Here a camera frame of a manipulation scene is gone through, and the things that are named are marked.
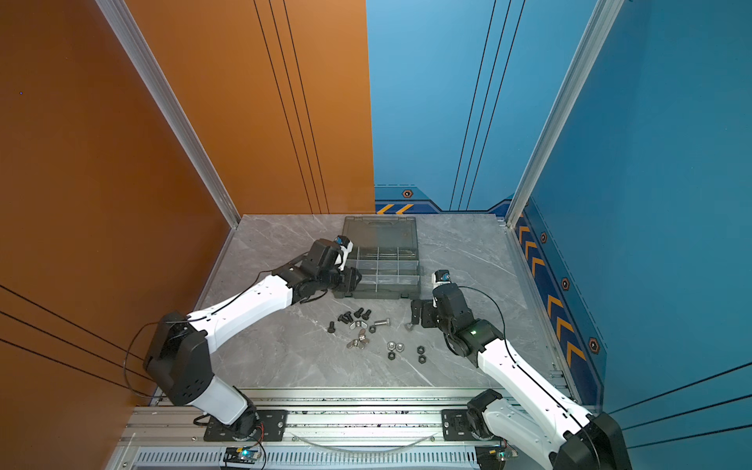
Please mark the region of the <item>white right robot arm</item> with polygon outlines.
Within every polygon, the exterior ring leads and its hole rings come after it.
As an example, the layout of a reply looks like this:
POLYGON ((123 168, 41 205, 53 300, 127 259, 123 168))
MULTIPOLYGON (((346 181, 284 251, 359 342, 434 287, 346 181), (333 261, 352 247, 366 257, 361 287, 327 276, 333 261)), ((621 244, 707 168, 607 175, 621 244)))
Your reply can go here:
POLYGON ((501 385, 466 405, 470 433, 481 441, 505 441, 544 469, 631 468, 617 421, 558 391, 516 352, 503 327, 475 317, 464 291, 443 282, 431 299, 410 307, 412 324, 439 329, 453 354, 501 385))

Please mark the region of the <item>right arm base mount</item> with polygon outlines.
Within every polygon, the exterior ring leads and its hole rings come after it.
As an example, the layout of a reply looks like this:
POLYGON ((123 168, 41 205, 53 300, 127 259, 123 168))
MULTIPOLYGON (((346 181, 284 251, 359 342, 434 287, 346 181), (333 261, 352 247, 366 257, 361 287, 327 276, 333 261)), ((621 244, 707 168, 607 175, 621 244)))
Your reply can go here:
POLYGON ((498 440, 487 425, 483 412, 494 401, 503 398, 501 393, 487 389, 468 401, 464 409, 443 409, 442 431, 445 441, 492 441, 498 440))

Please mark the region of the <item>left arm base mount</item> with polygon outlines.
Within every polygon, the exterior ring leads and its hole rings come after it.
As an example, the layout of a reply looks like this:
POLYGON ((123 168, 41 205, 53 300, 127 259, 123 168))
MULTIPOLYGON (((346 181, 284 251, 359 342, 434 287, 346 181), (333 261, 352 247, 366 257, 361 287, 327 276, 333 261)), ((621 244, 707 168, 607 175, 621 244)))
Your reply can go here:
POLYGON ((262 409, 244 394, 248 407, 232 424, 222 424, 211 417, 206 427, 205 442, 272 442, 283 440, 289 412, 287 409, 262 409))

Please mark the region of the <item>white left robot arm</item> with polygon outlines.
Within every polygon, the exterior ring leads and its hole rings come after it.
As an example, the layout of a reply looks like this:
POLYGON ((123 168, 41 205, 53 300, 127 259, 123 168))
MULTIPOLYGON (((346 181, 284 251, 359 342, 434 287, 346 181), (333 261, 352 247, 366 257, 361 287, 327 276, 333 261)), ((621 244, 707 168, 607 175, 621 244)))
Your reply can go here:
POLYGON ((258 411, 213 372, 211 355, 272 313, 310 302, 318 292, 351 293, 362 275, 348 266, 354 243, 344 235, 318 239, 307 252, 263 271, 241 293, 189 315, 169 313, 157 323, 143 367, 174 405, 189 405, 219 421, 237 440, 256 430, 258 411))

